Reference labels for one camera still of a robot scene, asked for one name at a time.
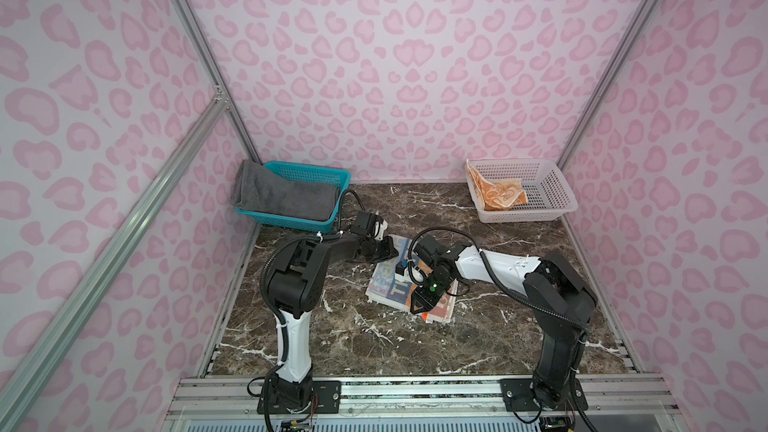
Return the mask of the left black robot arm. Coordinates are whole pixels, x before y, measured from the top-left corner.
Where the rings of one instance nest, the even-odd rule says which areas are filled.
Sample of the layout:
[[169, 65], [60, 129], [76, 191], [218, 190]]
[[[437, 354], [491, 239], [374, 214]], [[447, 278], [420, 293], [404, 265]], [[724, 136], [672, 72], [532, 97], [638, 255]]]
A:
[[292, 409], [310, 401], [311, 313], [323, 295], [329, 266], [356, 260], [378, 264], [397, 256], [387, 221], [372, 212], [358, 213], [345, 230], [298, 236], [278, 247], [267, 260], [260, 283], [277, 330], [277, 363], [264, 379], [270, 397]]

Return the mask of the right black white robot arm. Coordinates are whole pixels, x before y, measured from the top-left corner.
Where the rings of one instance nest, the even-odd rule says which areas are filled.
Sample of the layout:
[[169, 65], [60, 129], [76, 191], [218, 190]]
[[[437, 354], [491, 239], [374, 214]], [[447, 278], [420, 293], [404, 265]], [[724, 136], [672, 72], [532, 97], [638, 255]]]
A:
[[491, 283], [532, 310], [542, 341], [529, 396], [547, 409], [564, 404], [576, 388], [597, 299], [561, 253], [515, 256], [488, 251], [472, 239], [448, 246], [424, 235], [408, 246], [403, 266], [416, 283], [413, 314], [431, 311], [452, 287], [471, 281]]

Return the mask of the grey terry towel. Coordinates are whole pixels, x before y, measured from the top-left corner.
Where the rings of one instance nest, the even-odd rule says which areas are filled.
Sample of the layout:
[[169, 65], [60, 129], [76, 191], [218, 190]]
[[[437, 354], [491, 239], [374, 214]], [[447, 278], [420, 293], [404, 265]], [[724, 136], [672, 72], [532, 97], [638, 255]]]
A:
[[331, 217], [340, 193], [338, 186], [291, 181], [256, 162], [245, 160], [236, 174], [231, 203], [245, 212], [326, 221]]

